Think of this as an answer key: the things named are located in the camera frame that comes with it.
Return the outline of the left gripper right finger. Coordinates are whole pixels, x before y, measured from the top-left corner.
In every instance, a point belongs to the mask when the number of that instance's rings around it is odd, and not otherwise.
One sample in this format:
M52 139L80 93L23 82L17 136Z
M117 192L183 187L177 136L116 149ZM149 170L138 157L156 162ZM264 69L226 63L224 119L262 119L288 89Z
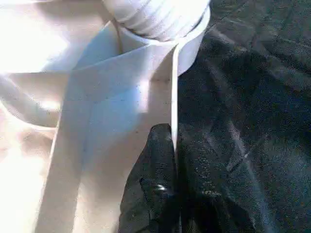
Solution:
M181 221L185 233L254 233L246 210L228 194L229 175L202 131L178 129Z

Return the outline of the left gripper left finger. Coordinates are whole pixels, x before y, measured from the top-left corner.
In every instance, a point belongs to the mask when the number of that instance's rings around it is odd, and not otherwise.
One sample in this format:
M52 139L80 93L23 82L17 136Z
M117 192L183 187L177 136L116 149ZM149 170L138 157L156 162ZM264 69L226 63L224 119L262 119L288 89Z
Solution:
M120 233L175 233L177 174L171 127L154 125L134 164L120 203Z

